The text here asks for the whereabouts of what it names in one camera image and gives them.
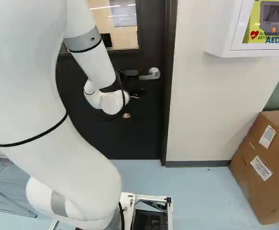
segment light blue floor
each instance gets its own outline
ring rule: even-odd
[[[228,168],[164,168],[157,161],[113,161],[125,192],[173,198],[174,230],[279,230],[262,226]],[[0,230],[48,230],[52,220],[0,213]],[[73,228],[60,225],[61,230]]]

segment metal rack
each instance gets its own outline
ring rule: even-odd
[[[0,212],[37,217],[25,195],[28,179],[29,175],[0,152]]]

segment door frame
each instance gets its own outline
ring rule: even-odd
[[[169,115],[170,115],[170,101],[171,101],[171,86],[173,74],[173,60],[174,48],[177,28],[177,14],[178,14],[178,0],[165,0],[165,80],[162,87],[163,90],[163,130],[162,130],[162,146],[161,146],[161,164],[166,165],[168,129],[169,129]]]

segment cardboard box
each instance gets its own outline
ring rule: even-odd
[[[279,222],[279,111],[258,115],[230,169],[259,222]]]

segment door handle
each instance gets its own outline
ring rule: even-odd
[[[153,68],[149,69],[148,75],[139,76],[138,79],[139,80],[155,80],[155,79],[159,79],[159,77],[160,77],[159,69],[156,67],[153,67]]]

